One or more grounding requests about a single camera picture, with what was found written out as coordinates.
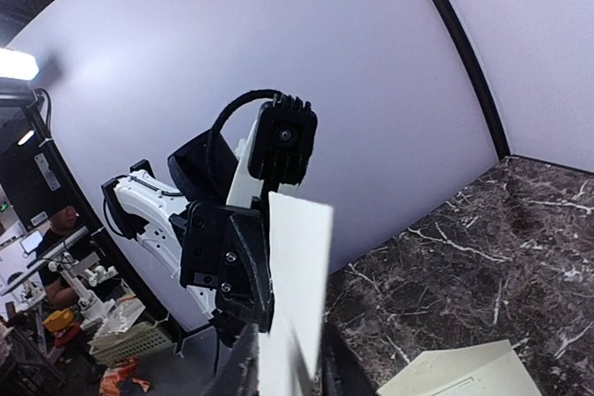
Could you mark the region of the cream paper envelope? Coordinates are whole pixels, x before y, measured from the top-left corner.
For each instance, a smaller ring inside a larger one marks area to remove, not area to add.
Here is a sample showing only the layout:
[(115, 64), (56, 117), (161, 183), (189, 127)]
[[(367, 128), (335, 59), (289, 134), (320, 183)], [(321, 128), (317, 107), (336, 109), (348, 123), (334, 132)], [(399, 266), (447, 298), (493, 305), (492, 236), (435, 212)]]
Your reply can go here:
[(382, 387), (380, 395), (539, 395), (535, 381), (505, 340), (425, 351)]

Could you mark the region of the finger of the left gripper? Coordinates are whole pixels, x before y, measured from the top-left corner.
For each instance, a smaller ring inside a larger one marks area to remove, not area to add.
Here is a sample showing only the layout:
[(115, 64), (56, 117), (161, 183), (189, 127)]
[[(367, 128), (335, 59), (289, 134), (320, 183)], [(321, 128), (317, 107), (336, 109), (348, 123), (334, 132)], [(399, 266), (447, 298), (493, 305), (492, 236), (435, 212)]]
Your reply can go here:
[(228, 217), (219, 281), (217, 308), (267, 333), (274, 314), (274, 292), (267, 235), (257, 211), (234, 210)]

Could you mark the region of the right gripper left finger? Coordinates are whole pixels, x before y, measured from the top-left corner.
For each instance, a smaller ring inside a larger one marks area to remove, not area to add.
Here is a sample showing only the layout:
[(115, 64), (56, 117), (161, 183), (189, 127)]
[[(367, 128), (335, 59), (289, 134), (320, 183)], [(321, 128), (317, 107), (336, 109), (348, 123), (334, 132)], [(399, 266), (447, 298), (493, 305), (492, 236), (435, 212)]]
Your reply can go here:
[(247, 324), (231, 349), (221, 375), (215, 380), (215, 394), (257, 395), (258, 353), (258, 326)]

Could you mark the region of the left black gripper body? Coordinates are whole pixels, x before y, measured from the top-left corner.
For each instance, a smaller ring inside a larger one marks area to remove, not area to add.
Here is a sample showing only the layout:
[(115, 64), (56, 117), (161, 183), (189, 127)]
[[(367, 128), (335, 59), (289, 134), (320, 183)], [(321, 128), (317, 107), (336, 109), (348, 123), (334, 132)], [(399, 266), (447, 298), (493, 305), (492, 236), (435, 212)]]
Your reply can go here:
[(233, 292), (232, 282), (224, 278), (226, 230), (230, 217), (241, 211), (237, 206), (219, 205), (204, 201), (190, 202), (180, 215), (182, 233), (181, 271), (179, 282), (184, 288), (218, 289)]

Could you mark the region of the beige lined letter sheet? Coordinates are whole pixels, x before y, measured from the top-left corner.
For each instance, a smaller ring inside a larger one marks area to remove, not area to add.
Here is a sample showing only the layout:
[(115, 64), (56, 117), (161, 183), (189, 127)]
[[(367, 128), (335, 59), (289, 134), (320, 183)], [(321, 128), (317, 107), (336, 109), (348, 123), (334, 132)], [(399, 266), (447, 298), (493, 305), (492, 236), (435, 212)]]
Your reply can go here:
[(258, 337), (258, 392), (309, 395), (320, 351), (333, 208), (269, 195), (270, 271), (275, 308)]

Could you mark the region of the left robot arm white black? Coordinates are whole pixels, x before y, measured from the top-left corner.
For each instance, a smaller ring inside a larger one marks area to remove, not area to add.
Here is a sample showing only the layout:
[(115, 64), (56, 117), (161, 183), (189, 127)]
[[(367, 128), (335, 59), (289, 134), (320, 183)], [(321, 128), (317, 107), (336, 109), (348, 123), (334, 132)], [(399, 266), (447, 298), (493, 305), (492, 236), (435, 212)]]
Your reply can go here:
[(203, 316), (221, 325), (269, 330), (274, 294), (265, 214), (248, 172), (255, 135), (241, 141), (226, 204), (190, 202), (154, 178), (142, 160), (102, 186), (121, 236), (135, 240), (186, 290)]

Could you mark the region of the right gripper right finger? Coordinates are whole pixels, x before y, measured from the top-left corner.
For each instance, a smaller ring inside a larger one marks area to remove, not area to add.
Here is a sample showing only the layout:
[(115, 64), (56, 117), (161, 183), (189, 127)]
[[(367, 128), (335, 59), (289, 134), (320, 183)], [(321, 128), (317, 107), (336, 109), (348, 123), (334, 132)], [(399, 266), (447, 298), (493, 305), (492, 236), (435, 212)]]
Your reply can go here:
[(321, 338), (321, 394), (334, 396), (375, 395), (376, 389), (338, 327), (324, 324)]

